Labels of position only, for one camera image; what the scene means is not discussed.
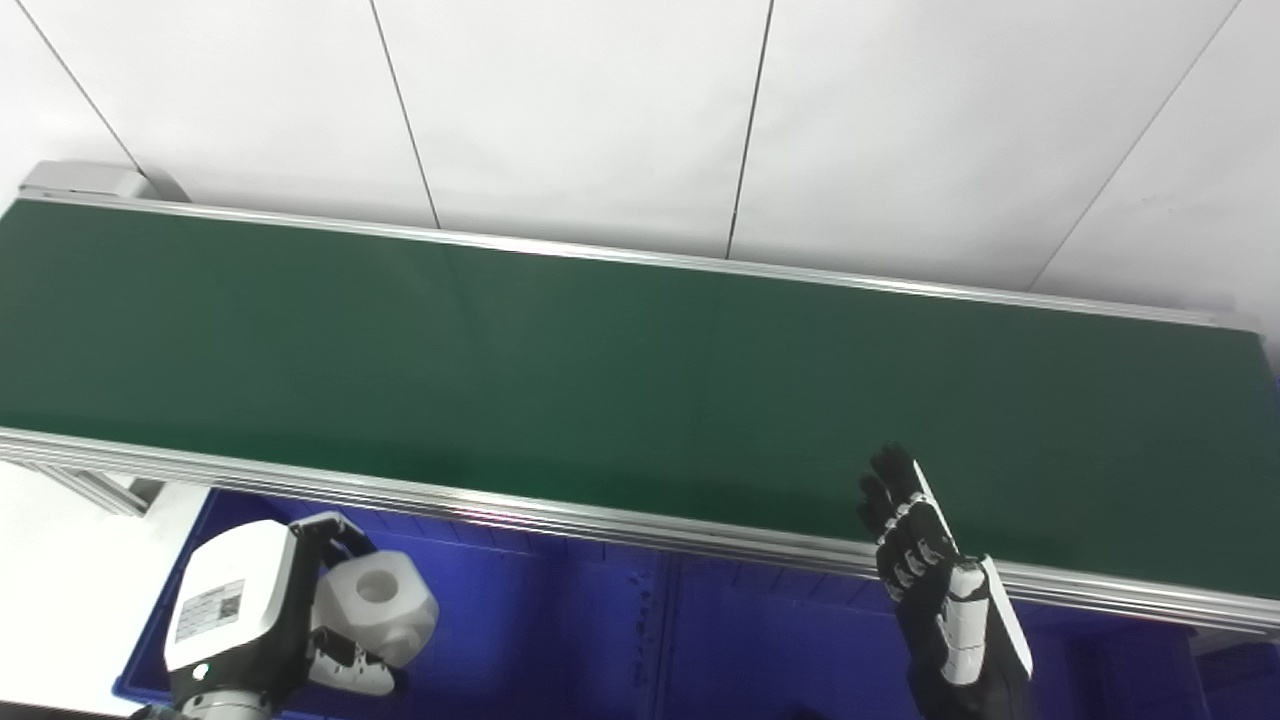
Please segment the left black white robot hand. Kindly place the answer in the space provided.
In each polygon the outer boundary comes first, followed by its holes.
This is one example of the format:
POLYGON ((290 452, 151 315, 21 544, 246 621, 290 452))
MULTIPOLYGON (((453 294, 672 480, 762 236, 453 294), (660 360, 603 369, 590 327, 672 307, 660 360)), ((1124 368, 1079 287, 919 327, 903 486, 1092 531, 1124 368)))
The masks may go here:
POLYGON ((406 675, 316 624, 325 569, 374 553, 340 512, 250 521, 189 556, 164 644, 178 719, 271 719, 316 684, 369 697, 403 693, 406 675))

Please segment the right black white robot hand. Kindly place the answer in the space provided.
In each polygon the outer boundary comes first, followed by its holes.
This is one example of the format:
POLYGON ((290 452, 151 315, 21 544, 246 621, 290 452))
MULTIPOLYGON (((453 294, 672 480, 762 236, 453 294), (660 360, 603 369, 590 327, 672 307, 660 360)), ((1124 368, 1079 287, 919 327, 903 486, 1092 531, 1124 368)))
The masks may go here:
POLYGON ((1033 719, 1034 661, 988 555, 964 553, 919 462, 899 443, 870 456, 858 516, 910 655, 925 719, 1033 719))

